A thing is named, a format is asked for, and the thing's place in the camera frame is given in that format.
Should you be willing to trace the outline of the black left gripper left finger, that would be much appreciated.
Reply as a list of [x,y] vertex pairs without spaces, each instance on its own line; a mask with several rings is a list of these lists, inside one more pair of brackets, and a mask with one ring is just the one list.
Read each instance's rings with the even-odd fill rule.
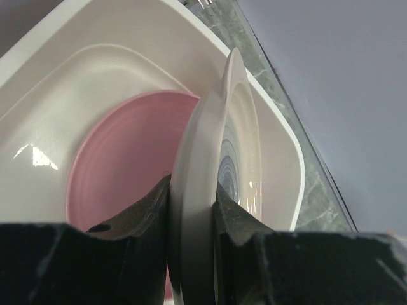
[[1,225],[2,304],[163,304],[170,177],[87,232]]

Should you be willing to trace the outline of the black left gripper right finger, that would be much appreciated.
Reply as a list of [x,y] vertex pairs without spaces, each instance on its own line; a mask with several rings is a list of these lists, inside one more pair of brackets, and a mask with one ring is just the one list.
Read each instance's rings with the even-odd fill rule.
[[217,304],[405,304],[406,247],[372,233],[274,231],[219,187]]

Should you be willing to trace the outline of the pink plate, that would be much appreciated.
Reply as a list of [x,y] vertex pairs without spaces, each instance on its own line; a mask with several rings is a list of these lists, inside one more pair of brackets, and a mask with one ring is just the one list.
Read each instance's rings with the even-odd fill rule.
[[130,98],[86,136],[66,192],[68,223],[82,232],[114,217],[170,177],[198,97],[158,90]]

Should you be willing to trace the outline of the beige bowl with handles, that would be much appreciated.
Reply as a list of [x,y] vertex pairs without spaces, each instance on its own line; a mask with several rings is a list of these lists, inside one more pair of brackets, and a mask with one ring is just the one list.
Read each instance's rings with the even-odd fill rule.
[[170,182],[167,263],[176,304],[213,304],[212,205],[217,187],[261,218],[259,125],[238,49],[194,108]]

